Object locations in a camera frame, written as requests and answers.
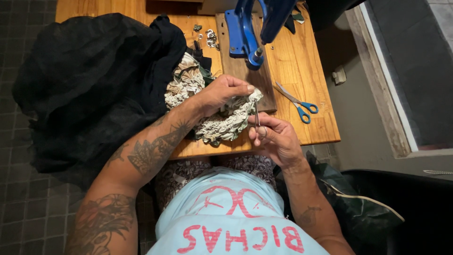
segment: tattooed arm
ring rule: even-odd
[[[249,95],[254,89],[244,81],[221,75],[121,145],[83,199],[65,254],[136,255],[138,190],[157,174],[201,118],[217,112],[231,97]]]
[[[255,116],[250,116],[249,122],[254,121]],[[250,128],[249,137],[256,146],[263,144],[265,156],[282,168],[296,224],[330,254],[354,254],[342,235],[335,212],[319,190],[293,126],[266,113],[260,113],[260,123],[268,126],[267,130]]]

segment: wooden table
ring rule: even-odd
[[[310,19],[303,7],[299,9],[302,10],[305,23],[302,25],[295,23],[295,35],[291,34],[288,29],[282,28],[275,41],[265,46],[267,58],[272,80],[279,81],[298,99],[316,104],[319,107],[319,113],[311,114],[311,123],[304,124],[300,121],[296,107],[278,91],[275,91],[277,112],[274,116],[292,123],[299,137],[300,145],[339,142],[340,134]],[[98,16],[119,12],[149,25],[158,14],[166,12],[170,21],[185,33],[188,45],[192,45],[198,35],[193,31],[194,24],[202,25],[202,31],[212,29],[217,32],[215,17],[194,15],[196,11],[197,8],[189,3],[177,2],[170,4],[161,1],[146,3],[145,0],[58,0],[55,21],[63,22],[76,16]],[[204,56],[212,58],[212,73],[216,76],[222,73],[220,52],[214,48],[208,48],[204,43],[202,48]],[[171,158],[228,154],[253,149],[247,131],[244,131],[236,140],[223,141],[219,147],[204,144],[201,140],[183,140]]]

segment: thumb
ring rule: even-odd
[[[283,146],[287,143],[285,136],[275,132],[269,127],[260,126],[257,132],[258,134],[260,134],[261,137],[274,142],[278,146]]]
[[[228,96],[248,96],[255,91],[255,87],[253,85],[241,85],[237,87],[228,87]]]

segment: fingernail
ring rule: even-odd
[[[265,127],[259,127],[259,128],[258,128],[258,134],[260,134],[261,136],[265,137],[265,135],[266,135],[266,128],[265,128]]]
[[[255,87],[253,85],[247,85],[247,89],[249,93],[253,93],[255,91]]]

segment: hand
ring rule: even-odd
[[[255,87],[231,75],[222,74],[193,96],[201,104],[203,117],[209,117],[234,96],[248,96]]]
[[[299,145],[299,139],[291,123],[259,113],[260,124],[267,127],[254,127],[249,130],[249,137],[255,146],[263,145],[265,156],[270,157],[282,169],[299,167],[305,161]],[[255,115],[249,116],[249,122],[255,123]]]

